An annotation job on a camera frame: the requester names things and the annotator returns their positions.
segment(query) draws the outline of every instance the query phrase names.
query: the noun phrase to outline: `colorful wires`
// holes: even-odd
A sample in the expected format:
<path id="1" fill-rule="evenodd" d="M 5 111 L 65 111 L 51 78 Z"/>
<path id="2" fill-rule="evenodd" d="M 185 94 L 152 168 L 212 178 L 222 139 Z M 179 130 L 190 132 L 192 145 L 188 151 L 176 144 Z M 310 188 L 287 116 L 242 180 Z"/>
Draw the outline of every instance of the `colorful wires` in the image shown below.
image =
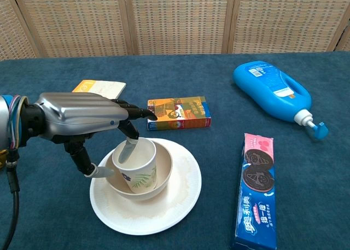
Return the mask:
<path id="1" fill-rule="evenodd" d="M 8 129 L 10 133 L 10 149 L 18 148 L 20 144 L 20 114 L 24 103 L 28 104 L 28 98 L 26 96 L 15 95 L 9 106 Z"/>

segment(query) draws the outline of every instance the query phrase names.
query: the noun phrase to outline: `wicker panel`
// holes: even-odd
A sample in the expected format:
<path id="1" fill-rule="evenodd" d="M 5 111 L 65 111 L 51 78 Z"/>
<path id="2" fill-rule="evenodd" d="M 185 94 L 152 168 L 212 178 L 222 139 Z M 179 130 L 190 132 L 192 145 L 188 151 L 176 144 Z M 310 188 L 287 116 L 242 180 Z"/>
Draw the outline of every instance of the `wicker panel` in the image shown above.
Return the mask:
<path id="1" fill-rule="evenodd" d="M 240 0 L 234 53 L 326 51 L 350 0 Z"/>
<path id="2" fill-rule="evenodd" d="M 0 0 L 0 60 L 35 57 L 8 0 Z"/>
<path id="3" fill-rule="evenodd" d="M 350 26 L 344 30 L 336 50 L 350 51 Z"/>
<path id="4" fill-rule="evenodd" d="M 227 2 L 132 0 L 139 53 L 221 53 Z"/>
<path id="5" fill-rule="evenodd" d="M 49 57 L 126 55 L 118 0 L 22 0 Z"/>

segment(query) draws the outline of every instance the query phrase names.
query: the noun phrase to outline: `blue tablecloth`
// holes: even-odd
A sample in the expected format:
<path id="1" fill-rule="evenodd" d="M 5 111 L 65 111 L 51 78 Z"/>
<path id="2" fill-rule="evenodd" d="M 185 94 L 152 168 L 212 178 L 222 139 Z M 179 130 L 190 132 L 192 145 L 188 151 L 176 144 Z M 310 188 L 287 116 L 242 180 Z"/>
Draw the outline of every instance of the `blue tablecloth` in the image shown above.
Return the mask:
<path id="1" fill-rule="evenodd" d="M 297 124 L 268 116 L 232 81 L 240 64 L 267 61 L 304 85 L 311 112 L 329 136 L 316 141 Z M 120 98 L 143 106 L 151 98 L 204 95 L 212 126 L 148 132 L 192 152 L 202 191 L 192 211 L 174 227 L 130 236 L 105 226 L 90 205 L 90 180 L 63 145 L 41 138 L 20 149 L 20 217 L 10 249 L 227 249 L 236 203 L 237 169 L 245 132 L 275 139 L 277 243 L 279 249 L 349 249 L 350 237 L 350 53 L 261 55 L 120 56 L 0 62 L 0 93 L 34 102 L 41 92 L 72 91 L 82 79 L 116 80 Z M 99 163 L 124 136 L 118 130 L 86 142 Z M 12 196 L 0 171 L 0 243 L 8 232 Z"/>

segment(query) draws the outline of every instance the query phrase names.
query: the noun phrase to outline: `yellow notebook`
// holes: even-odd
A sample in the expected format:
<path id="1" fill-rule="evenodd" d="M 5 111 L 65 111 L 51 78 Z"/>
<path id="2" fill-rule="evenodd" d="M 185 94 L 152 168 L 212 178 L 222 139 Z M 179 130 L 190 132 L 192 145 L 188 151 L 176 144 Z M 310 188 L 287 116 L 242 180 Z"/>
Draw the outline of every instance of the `yellow notebook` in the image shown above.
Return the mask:
<path id="1" fill-rule="evenodd" d="M 112 99 L 118 98 L 125 86 L 124 82 L 84 79 L 72 92 L 91 92 Z"/>

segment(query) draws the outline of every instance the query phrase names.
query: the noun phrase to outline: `oreo cookie image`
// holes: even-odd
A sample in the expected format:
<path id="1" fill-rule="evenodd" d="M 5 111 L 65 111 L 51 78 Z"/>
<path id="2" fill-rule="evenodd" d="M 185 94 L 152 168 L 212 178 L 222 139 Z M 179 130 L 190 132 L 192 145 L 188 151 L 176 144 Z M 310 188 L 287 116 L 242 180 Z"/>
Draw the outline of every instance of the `oreo cookie image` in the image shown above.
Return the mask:
<path id="1" fill-rule="evenodd" d="M 275 184 L 275 180 L 267 170 L 252 165 L 243 172 L 243 180 L 252 190 L 262 193 L 270 191 Z"/>
<path id="2" fill-rule="evenodd" d="M 252 166 L 259 166 L 265 170 L 269 170 L 273 167 L 272 158 L 262 150 L 247 150 L 244 158 L 246 159 L 247 163 L 251 164 Z"/>

